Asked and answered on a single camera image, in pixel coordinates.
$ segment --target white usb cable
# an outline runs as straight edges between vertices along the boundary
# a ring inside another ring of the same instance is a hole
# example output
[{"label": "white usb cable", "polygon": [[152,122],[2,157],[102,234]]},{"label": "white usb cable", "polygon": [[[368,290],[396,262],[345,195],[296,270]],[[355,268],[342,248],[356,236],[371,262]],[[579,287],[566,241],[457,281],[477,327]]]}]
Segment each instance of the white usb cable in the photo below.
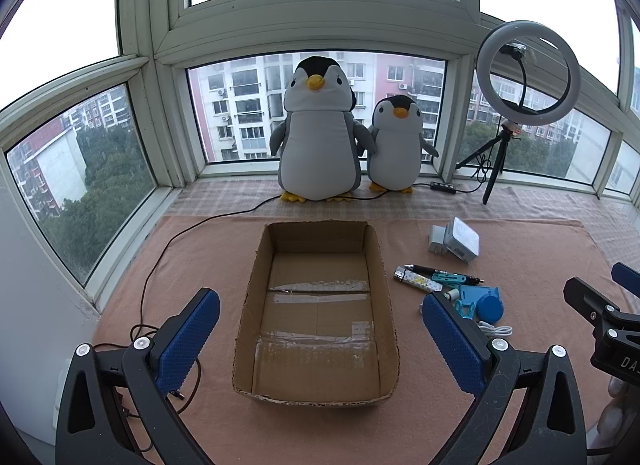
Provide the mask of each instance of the white usb cable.
[{"label": "white usb cable", "polygon": [[493,326],[488,322],[484,322],[483,320],[478,321],[478,327],[485,335],[489,335],[490,337],[500,336],[500,337],[508,337],[513,333],[513,328],[511,326]]}]

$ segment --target large stuffed penguin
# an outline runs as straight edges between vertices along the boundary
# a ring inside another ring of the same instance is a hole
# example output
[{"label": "large stuffed penguin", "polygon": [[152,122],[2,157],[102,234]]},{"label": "large stuffed penguin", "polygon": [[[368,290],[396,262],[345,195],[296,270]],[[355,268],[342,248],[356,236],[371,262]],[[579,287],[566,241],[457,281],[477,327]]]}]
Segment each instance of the large stuffed penguin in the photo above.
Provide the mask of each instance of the large stuffed penguin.
[{"label": "large stuffed penguin", "polygon": [[[367,154],[369,188],[412,192],[411,185],[420,174],[422,150],[438,157],[438,152],[422,136],[418,105],[404,95],[380,100],[369,130],[376,144],[376,151]],[[360,153],[363,147],[358,145]]]},{"label": "large stuffed penguin", "polygon": [[301,61],[284,94],[285,120],[269,145],[275,156],[282,145],[278,181],[283,200],[323,200],[360,185],[356,143],[375,152],[371,133],[353,119],[356,98],[335,60],[309,57]]}]

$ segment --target penguin beak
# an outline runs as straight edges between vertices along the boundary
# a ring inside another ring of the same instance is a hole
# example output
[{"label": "penguin beak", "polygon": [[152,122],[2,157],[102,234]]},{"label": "penguin beak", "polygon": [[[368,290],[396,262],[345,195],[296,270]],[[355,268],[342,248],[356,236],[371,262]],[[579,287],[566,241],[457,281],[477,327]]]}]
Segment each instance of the penguin beak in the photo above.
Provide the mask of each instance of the penguin beak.
[{"label": "penguin beak", "polygon": [[312,91],[318,91],[322,86],[324,86],[324,77],[319,75],[311,75],[306,80],[306,87]]},{"label": "penguin beak", "polygon": [[409,116],[409,111],[404,108],[394,108],[394,115],[396,118],[406,118]]}]

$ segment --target mechanical pen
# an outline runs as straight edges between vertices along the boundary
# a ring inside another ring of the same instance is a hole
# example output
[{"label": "mechanical pen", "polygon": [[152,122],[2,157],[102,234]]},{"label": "mechanical pen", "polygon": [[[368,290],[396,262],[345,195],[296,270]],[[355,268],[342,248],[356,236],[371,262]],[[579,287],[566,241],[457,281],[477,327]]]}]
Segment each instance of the mechanical pen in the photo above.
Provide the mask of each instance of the mechanical pen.
[{"label": "mechanical pen", "polygon": [[453,271],[438,270],[437,268],[421,267],[420,265],[404,265],[405,268],[422,275],[433,275],[434,273],[450,273],[452,275],[463,275],[465,277],[465,285],[479,285],[484,283],[484,280],[473,275],[465,275],[464,273],[456,273]]}]

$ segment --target blue gripper pad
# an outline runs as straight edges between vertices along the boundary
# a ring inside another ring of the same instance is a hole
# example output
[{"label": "blue gripper pad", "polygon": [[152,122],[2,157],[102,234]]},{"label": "blue gripper pad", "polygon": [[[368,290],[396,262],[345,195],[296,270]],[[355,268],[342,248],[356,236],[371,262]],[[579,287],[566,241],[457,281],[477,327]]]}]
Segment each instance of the blue gripper pad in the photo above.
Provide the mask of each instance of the blue gripper pad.
[{"label": "blue gripper pad", "polygon": [[160,355],[156,385],[163,396],[180,389],[219,317],[220,299],[210,290]]},{"label": "blue gripper pad", "polygon": [[616,263],[611,268],[611,278],[622,288],[640,297],[640,274],[622,263]]},{"label": "blue gripper pad", "polygon": [[422,321],[460,389],[478,397],[484,391],[482,360],[431,293],[422,302]]}]

